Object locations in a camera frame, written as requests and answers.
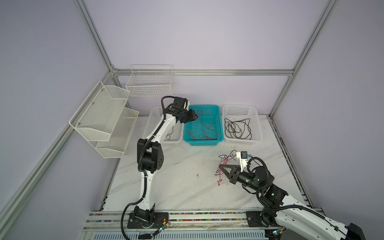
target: work surface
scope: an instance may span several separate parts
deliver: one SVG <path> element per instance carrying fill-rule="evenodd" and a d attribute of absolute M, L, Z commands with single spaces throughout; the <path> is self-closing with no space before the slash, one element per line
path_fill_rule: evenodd
<path fill-rule="evenodd" d="M 217 146 L 190 146 L 182 141 L 178 146 L 162 144 L 164 164 L 155 176 L 156 210 L 204 210 L 204 209 L 246 209 L 262 207 L 253 194 L 247 193 L 240 183 L 236 185 L 222 175 L 215 176 L 221 154 L 229 155 L 231 150 L 247 151 L 253 157 L 260 157 L 275 177 L 274 184 L 304 203 L 295 179 L 273 134 L 265 115 L 260 115 L 263 140 L 254 145 L 229 144 L 225 141 Z M 142 138 L 148 117 L 138 117 L 127 151 L 121 158 L 104 211 L 122 211 L 130 202 L 140 197 L 141 175 L 137 170 L 136 144 Z M 227 164 L 239 164 L 230 160 Z"/>

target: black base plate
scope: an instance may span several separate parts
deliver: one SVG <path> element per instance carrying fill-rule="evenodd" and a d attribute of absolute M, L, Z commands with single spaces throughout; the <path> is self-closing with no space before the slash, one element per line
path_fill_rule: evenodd
<path fill-rule="evenodd" d="M 155 212 L 155 218 L 154 219 L 155 219 L 155 221 L 153 222 L 153 225 L 151 226 L 151 228 L 160 228 L 163 226 L 163 220 L 168 221 L 168 213 L 167 212 Z M 146 223 L 135 218 L 135 213 L 131 212 L 129 215 L 127 228 L 138 229 L 138 228 L 143 228 L 143 226 L 147 227 Z"/>
<path fill-rule="evenodd" d="M 247 211 L 245 214 L 247 215 L 248 227 L 265 227 L 262 224 L 262 218 L 260 216 L 261 211 Z M 273 224 L 270 227 L 278 227 L 277 224 Z"/>

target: white marble tabletop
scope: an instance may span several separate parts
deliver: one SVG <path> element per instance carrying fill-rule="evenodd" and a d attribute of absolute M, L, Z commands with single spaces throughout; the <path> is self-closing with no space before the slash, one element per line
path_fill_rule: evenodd
<path fill-rule="evenodd" d="M 304 203 L 295 179 L 273 134 L 265 115 L 260 115 L 263 140 L 254 145 L 229 144 L 225 141 L 217 146 L 190 146 L 182 141 L 178 146 L 162 144 L 164 164 L 157 170 L 155 185 L 156 210 L 205 210 L 247 209 L 262 207 L 255 195 L 247 193 L 239 183 L 236 185 L 215 171 L 221 154 L 229 155 L 232 149 L 247 151 L 253 157 L 265 161 L 275 177 L 274 184 Z M 104 211 L 122 211 L 140 195 L 141 177 L 137 170 L 136 144 L 142 138 L 148 117 L 138 117 L 127 151 L 121 158 L 113 179 Z M 227 164 L 239 164 L 230 160 Z"/>

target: white wire basket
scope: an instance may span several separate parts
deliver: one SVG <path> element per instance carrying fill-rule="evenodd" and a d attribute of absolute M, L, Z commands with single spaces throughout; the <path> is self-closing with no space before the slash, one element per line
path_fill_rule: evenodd
<path fill-rule="evenodd" d="M 131 97 L 172 95 L 172 65 L 131 65 L 131 71 L 126 84 Z"/>
<path fill-rule="evenodd" d="M 87 109 L 80 117 L 75 113 L 69 123 L 103 158 L 120 158 L 128 146 L 139 112 L 125 107 L 128 90 L 105 86 L 101 81 L 95 88 L 100 90 Z"/>
<path fill-rule="evenodd" d="M 99 141 L 95 147 L 103 158 L 123 157 L 138 115 L 138 111 L 123 108 L 109 141 Z"/>
<path fill-rule="evenodd" d="M 154 106 L 149 113 L 147 125 L 144 129 L 143 139 L 145 139 L 157 126 L 163 117 L 163 108 L 161 106 Z M 168 144 L 172 146 L 178 145 L 183 140 L 184 123 L 177 122 L 169 133 L 161 140 L 161 144 Z"/>
<path fill-rule="evenodd" d="M 234 134 L 230 132 L 233 129 L 229 126 L 229 121 L 241 121 L 243 119 L 249 119 L 249 128 L 250 133 L 249 137 L 246 136 L 249 134 L 247 127 L 244 125 L 244 135 L 242 138 L 245 139 L 237 139 L 234 137 Z M 228 143 L 235 144 L 247 144 L 252 145 L 257 141 L 263 140 L 263 134 L 260 126 L 259 115 L 257 114 L 257 110 L 253 106 L 248 105 L 239 105 L 239 104 L 224 104 L 223 105 L 223 115 L 222 115 L 222 123 L 223 123 L 223 131 L 224 131 L 224 139 Z"/>

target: two-tier mesh shelf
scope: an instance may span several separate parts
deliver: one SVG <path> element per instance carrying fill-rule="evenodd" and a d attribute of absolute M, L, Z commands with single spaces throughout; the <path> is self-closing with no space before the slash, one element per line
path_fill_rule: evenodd
<path fill-rule="evenodd" d="M 172 65 L 131 65 L 131 71 L 126 84 L 131 97 L 172 95 Z"/>
<path fill-rule="evenodd" d="M 103 158 L 124 155 L 139 112 L 126 108 L 130 92 L 117 86 L 100 87 L 84 113 L 74 115 L 70 125 L 94 147 Z"/>

